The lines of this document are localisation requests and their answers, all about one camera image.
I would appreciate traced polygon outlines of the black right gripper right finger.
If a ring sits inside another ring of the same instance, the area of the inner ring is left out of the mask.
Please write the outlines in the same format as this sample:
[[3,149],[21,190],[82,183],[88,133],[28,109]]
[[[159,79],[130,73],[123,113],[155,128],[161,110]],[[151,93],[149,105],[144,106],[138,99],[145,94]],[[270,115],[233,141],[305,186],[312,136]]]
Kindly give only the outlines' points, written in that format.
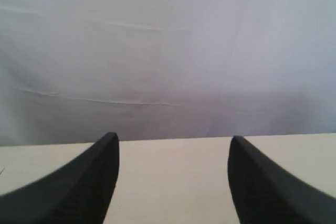
[[335,198],[289,173],[242,136],[230,142],[228,184],[240,223],[335,223]]

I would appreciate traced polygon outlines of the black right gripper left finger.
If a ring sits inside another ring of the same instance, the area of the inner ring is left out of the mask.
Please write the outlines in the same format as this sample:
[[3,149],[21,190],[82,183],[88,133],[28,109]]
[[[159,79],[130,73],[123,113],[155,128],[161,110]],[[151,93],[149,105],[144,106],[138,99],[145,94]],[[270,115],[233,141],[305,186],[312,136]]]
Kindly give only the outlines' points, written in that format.
[[1,223],[103,223],[119,164],[119,138],[109,132],[63,167],[1,195]]

